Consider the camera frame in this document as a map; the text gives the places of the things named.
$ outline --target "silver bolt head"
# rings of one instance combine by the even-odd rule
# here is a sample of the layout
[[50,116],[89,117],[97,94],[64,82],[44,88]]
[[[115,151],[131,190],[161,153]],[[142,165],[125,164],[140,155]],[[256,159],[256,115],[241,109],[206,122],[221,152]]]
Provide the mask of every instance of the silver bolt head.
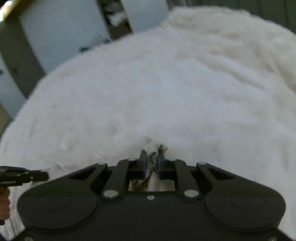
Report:
[[31,236],[26,236],[24,241],[34,241],[34,239]]
[[190,197],[190,198],[194,198],[194,197],[197,197],[200,193],[196,190],[193,190],[193,189],[188,189],[184,192],[184,195],[186,197]]
[[103,193],[104,197],[114,198],[118,196],[118,192],[116,190],[108,189]]
[[147,199],[150,200],[150,201],[152,201],[152,200],[155,199],[155,196],[154,196],[154,195],[148,195],[148,196],[147,196]]
[[271,236],[271,237],[268,239],[268,241],[277,241],[277,237],[275,237],[275,236]]

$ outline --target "white fluffy blanket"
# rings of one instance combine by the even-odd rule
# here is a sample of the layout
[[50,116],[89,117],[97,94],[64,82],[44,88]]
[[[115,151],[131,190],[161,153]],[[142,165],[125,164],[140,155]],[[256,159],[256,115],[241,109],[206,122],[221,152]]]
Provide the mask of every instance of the white fluffy blanket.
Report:
[[[168,158],[206,161],[279,191],[280,228],[295,239],[295,64],[296,36],[281,26],[244,11],[177,8],[161,26],[45,77],[3,135],[1,164],[115,165],[160,142]],[[72,170],[56,167],[55,176]],[[12,221],[1,230],[10,238],[20,191],[12,192]]]

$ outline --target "white door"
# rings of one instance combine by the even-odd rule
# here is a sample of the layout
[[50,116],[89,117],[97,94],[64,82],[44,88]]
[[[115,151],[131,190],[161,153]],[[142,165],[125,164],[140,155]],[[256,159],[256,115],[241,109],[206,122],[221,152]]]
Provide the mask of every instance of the white door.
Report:
[[19,20],[47,74],[79,54],[80,47],[109,38],[96,0],[36,0]]
[[0,104],[15,118],[25,101],[0,55]]
[[169,13],[166,0],[121,0],[134,33],[161,23]]

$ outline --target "white fur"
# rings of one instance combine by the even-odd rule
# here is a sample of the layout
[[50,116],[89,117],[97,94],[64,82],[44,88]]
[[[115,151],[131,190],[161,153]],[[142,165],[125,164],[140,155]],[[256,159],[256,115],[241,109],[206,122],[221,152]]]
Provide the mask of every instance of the white fur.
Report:
[[244,11],[177,8],[45,77],[3,135],[1,163],[115,165],[160,142],[168,158],[279,191],[280,228],[295,239],[295,46],[293,33]]

